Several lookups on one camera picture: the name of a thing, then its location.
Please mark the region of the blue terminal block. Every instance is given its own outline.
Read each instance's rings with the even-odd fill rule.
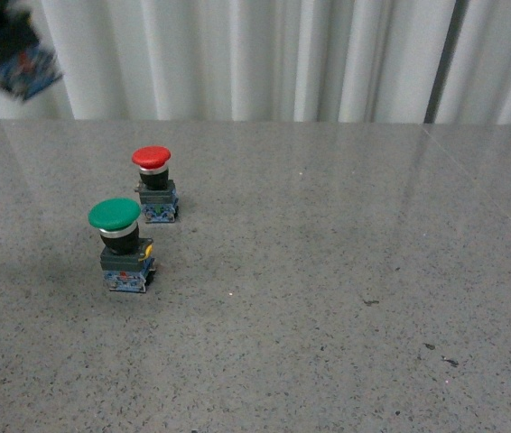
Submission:
[[[108,247],[101,253],[101,269],[107,287],[112,291],[130,291],[145,293],[147,283],[151,282],[151,275],[155,271],[150,256],[152,239],[139,239],[137,251],[116,255]]]
[[[173,223],[179,213],[179,196],[169,179],[169,149],[143,147],[134,152],[132,161],[139,166],[141,180],[135,188],[146,223]]]

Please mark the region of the speckled gray surface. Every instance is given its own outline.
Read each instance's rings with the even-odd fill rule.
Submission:
[[[181,219],[109,292],[152,143]],[[194,429],[511,432],[511,127],[0,122],[0,431]]]

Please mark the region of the green push button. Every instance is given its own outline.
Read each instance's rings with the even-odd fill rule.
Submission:
[[[89,212],[89,223],[109,232],[130,226],[139,217],[141,209],[130,198],[111,198],[94,206]]]

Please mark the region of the white curtain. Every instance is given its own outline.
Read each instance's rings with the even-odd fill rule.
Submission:
[[[422,123],[455,0],[23,0],[64,79],[0,118]],[[511,1],[469,0],[437,123],[511,124]]]

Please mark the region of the red button cap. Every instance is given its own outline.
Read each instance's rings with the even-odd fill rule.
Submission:
[[[161,168],[172,157],[169,149],[163,146],[147,146],[136,150],[131,161],[146,170]]]

